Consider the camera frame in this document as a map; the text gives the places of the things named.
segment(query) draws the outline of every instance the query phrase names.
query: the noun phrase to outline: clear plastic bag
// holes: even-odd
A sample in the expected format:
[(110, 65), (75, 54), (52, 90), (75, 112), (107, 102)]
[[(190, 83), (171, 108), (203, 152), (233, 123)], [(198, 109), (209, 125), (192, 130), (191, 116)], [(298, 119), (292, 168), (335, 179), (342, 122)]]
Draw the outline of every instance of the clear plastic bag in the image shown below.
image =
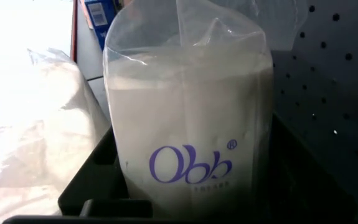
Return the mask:
[(265, 208), (273, 63), (261, 28), (206, 0), (134, 0), (103, 65), (131, 198), (175, 219)]
[(307, 0), (210, 0), (236, 10), (256, 22), (266, 33), (272, 50), (292, 50), (308, 16)]
[(108, 127), (64, 53), (1, 47), (0, 223), (58, 213), (58, 197)]

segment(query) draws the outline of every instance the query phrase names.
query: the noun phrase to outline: black plastic bin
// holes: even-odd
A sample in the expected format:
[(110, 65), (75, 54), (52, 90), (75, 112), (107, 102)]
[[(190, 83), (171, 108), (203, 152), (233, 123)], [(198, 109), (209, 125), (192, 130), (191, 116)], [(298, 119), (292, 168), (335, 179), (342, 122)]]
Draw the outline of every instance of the black plastic bin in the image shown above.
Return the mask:
[[(300, 139), (277, 115), (273, 116), (268, 220), (353, 221), (357, 213), (354, 199), (319, 166)], [(4, 223), (175, 222), (152, 220), (150, 202), (128, 199), (112, 129), (67, 186), (58, 203), (62, 217), (16, 216)]]

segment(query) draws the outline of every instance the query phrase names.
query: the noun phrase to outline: pegboard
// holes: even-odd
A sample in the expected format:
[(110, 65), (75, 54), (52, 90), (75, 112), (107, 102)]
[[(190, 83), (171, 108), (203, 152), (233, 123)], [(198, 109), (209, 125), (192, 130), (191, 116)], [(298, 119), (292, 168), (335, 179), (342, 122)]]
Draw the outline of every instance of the pegboard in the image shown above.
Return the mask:
[(275, 110), (358, 209), (358, 1), (308, 4), (293, 50), (272, 52)]

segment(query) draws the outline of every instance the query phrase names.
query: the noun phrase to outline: registered trademark symbol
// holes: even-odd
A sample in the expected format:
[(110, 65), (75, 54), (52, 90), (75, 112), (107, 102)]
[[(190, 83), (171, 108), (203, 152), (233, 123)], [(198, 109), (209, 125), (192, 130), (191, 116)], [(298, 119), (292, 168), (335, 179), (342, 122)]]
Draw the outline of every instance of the registered trademark symbol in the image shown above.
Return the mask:
[(235, 149), (237, 146), (237, 140), (232, 139), (227, 143), (227, 149)]

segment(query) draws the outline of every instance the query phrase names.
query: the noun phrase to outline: obb logo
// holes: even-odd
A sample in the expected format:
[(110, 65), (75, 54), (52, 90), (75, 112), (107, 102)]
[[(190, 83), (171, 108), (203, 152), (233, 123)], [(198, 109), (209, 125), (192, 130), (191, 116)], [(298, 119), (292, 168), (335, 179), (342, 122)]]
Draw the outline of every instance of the obb logo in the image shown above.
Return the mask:
[[(227, 144), (227, 147), (229, 149), (234, 149), (236, 146), (237, 146), (236, 140), (231, 140), (229, 142), (229, 144)], [(225, 164), (227, 166), (227, 170), (226, 170), (225, 174), (223, 174), (221, 177), (224, 177), (225, 175), (227, 175), (232, 169), (232, 162), (231, 161), (226, 160), (226, 161), (219, 162), (219, 160), (220, 160), (220, 152), (219, 151), (214, 151), (214, 159), (215, 160), (214, 160), (214, 164), (213, 164), (213, 166), (211, 168), (210, 165), (205, 163), (205, 162), (200, 162), (200, 163), (197, 163), (197, 164), (195, 163), (195, 159), (197, 157), (197, 154), (196, 154), (195, 148), (193, 146), (191, 146), (191, 145), (183, 145), (183, 147), (184, 147), (184, 149), (186, 149), (186, 151), (188, 152), (189, 157), (190, 157), (190, 163), (189, 163), (188, 167), (186, 167), (186, 168), (184, 168), (183, 155), (181, 154), (180, 150), (178, 150), (176, 147), (163, 146), (163, 147), (160, 147), (159, 149), (157, 149), (151, 155), (151, 157), (149, 158), (149, 170), (151, 171), (151, 175), (154, 177), (154, 179), (156, 179), (158, 182), (167, 184), (167, 183), (173, 183), (173, 182), (181, 179), (182, 177), (185, 177), (186, 182), (188, 184), (199, 184), (199, 183), (202, 183), (202, 182), (206, 181), (209, 177), (211, 177), (212, 179), (219, 178), (216, 175), (213, 175), (214, 170), (216, 170), (216, 168), (218, 168), (218, 166), (221, 166), (223, 164)], [(156, 175), (156, 171), (155, 171), (156, 157), (164, 149), (172, 150), (176, 154), (177, 161), (178, 161), (178, 166), (177, 166), (176, 173), (174, 174), (172, 179), (167, 180), (167, 181), (163, 181), (163, 180), (159, 179), (158, 176)], [(201, 178), (197, 182), (190, 182), (189, 173), (191, 172), (192, 169), (195, 169), (197, 167), (204, 168), (205, 169), (205, 175), (203, 176), (203, 178)]]

